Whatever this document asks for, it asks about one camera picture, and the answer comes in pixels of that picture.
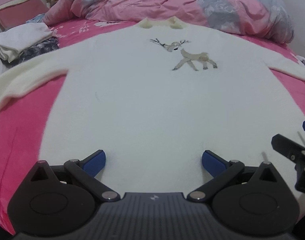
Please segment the pile of white clothes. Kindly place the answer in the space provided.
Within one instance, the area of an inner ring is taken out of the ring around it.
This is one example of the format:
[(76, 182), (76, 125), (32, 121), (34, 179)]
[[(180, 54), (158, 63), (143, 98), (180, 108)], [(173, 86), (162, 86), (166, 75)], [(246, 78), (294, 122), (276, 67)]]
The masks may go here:
[(58, 43), (44, 23), (25, 23), (0, 32), (0, 75), (17, 64), (57, 50)]

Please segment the light blue garment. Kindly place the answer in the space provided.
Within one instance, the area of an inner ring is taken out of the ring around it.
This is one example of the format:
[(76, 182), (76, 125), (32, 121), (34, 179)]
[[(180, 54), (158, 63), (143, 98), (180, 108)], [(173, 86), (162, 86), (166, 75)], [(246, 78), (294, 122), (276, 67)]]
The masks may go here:
[(27, 20), (26, 23), (42, 23), (44, 16), (45, 16), (45, 14), (39, 14), (39, 15), (35, 16), (34, 18)]

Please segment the pink grey floral duvet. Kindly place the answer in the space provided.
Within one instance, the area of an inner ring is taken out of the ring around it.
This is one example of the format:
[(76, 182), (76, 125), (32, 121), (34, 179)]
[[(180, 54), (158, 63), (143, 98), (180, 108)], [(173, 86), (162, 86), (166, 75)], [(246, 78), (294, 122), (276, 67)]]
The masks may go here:
[(43, 20), (55, 25), (76, 17), (101, 22), (177, 17), (187, 23), (281, 44), (290, 43), (294, 37), (282, 0), (59, 0)]

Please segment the dark red cushion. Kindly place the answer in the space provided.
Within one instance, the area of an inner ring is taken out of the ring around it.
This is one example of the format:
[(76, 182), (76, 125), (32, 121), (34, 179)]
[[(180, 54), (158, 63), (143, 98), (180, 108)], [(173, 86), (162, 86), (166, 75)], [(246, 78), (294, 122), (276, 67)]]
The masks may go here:
[(48, 7), (41, 0), (27, 0), (10, 5), (0, 9), (0, 27), (2, 30), (8, 30), (46, 12)]

